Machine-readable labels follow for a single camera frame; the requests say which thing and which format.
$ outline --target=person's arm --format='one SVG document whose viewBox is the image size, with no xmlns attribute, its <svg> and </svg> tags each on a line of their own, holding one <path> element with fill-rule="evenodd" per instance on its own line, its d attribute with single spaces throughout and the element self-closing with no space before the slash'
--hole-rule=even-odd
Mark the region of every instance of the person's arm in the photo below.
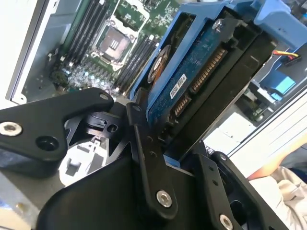
<svg viewBox="0 0 307 230">
<path fill-rule="evenodd" d="M 248 177 L 248 180 L 254 180 L 261 177 L 266 177 L 271 175 L 281 164 L 283 159 L 288 156 L 291 152 L 297 150 L 299 147 L 307 143 L 307 133 L 304 134 L 295 144 L 286 148 L 282 154 L 270 161 L 269 163 L 262 166 L 259 170 L 255 171 L 251 176 Z"/>
</svg>

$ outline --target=metal frame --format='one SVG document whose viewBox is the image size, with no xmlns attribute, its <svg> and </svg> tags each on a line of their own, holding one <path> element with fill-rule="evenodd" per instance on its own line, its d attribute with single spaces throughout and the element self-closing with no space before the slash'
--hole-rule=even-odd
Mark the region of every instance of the metal frame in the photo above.
<svg viewBox="0 0 307 230">
<path fill-rule="evenodd" d="M 17 104 L 26 102 L 22 90 L 42 39 L 50 15 L 55 13 L 59 0 L 37 0 L 24 44 L 21 48 L 13 75 L 5 95 L 5 99 Z"/>
</svg>

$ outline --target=white sleeve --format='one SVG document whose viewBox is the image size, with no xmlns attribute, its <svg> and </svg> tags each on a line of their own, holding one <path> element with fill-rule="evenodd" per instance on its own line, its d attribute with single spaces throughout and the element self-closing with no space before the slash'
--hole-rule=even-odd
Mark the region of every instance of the white sleeve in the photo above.
<svg viewBox="0 0 307 230">
<path fill-rule="evenodd" d="M 250 181 L 264 201 L 290 230 L 303 230 L 303 225 L 296 212 L 283 201 L 282 192 L 271 176 Z"/>
</svg>

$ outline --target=electronic component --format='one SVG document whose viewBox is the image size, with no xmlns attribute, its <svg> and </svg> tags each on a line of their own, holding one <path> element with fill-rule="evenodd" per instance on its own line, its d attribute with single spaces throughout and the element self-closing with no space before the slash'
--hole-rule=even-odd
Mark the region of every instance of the electronic component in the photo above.
<svg viewBox="0 0 307 230">
<path fill-rule="evenodd" d="M 103 56 L 111 60 L 119 60 L 128 47 L 130 40 L 120 31 L 109 27 L 104 40 L 99 45 L 99 51 L 103 52 Z"/>
</svg>

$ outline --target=circuit board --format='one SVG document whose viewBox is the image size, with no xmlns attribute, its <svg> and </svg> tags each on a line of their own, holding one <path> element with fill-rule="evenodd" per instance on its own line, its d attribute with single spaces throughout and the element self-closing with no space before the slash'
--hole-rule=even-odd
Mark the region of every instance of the circuit board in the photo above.
<svg viewBox="0 0 307 230">
<path fill-rule="evenodd" d="M 123 63 L 125 63 L 127 59 L 132 58 L 131 54 L 133 53 L 133 48 L 138 47 L 138 44 L 141 43 L 144 37 L 150 36 L 153 37 L 156 42 L 159 42 L 179 9 L 179 4 L 176 0 L 143 0 L 137 2 L 138 5 L 142 6 L 143 12 L 140 11 L 140 8 L 137 8 L 131 3 L 133 3 L 131 0 L 110 0 L 108 1 L 109 7 L 106 13 L 106 22 L 109 22 L 113 15 L 113 17 L 121 21 L 125 27 L 137 31 L 136 44 L 134 44 L 132 40 L 132 42 L 126 45 L 126 48 L 120 55 L 116 56 L 118 57 L 117 61 Z M 73 36 L 78 32 L 78 26 L 89 4 L 91 4 L 91 0 L 82 1 L 75 21 L 63 44 L 63 53 L 69 49 Z M 111 61 L 93 55 L 93 48 L 96 49 L 94 46 L 110 46 L 112 38 L 109 38 L 110 41 L 106 44 L 106 38 L 110 37 L 110 34 L 114 36 L 114 34 L 117 33 L 118 35 L 115 35 L 117 38 L 122 37 L 119 38 L 120 41 L 125 39 L 124 36 L 120 35 L 118 32 L 110 31 L 110 28 L 112 29 L 109 24 L 106 25 L 106 23 L 104 24 L 104 22 L 102 22 L 101 29 L 97 32 L 95 39 L 87 49 L 82 64 L 80 66 L 61 67 L 60 69 L 64 71 L 62 71 L 61 74 L 57 74 L 56 78 L 60 78 L 61 81 L 67 78 L 67 84 L 77 90 L 88 87 L 99 87 L 111 91 L 114 81 L 120 74 L 121 69 L 114 69 L 114 65 L 112 65 Z"/>
</svg>

